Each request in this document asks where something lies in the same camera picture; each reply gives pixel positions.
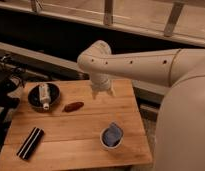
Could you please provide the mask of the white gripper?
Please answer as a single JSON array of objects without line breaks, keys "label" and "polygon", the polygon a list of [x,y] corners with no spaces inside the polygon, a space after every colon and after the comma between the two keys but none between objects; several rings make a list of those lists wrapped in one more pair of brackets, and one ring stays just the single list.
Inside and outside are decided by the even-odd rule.
[{"label": "white gripper", "polygon": [[106,91],[111,96],[114,96],[114,90],[111,87],[111,80],[109,76],[101,73],[91,73],[90,81],[92,87],[92,97],[96,99],[98,91]]}]

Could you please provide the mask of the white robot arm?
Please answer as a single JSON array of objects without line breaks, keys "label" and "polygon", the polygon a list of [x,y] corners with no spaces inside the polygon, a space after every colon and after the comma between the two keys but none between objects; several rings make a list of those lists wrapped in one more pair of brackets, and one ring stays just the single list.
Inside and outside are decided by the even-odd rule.
[{"label": "white robot arm", "polygon": [[205,171],[205,49],[114,54],[98,40],[77,58],[95,91],[111,75],[167,89],[158,113],[152,171]]}]

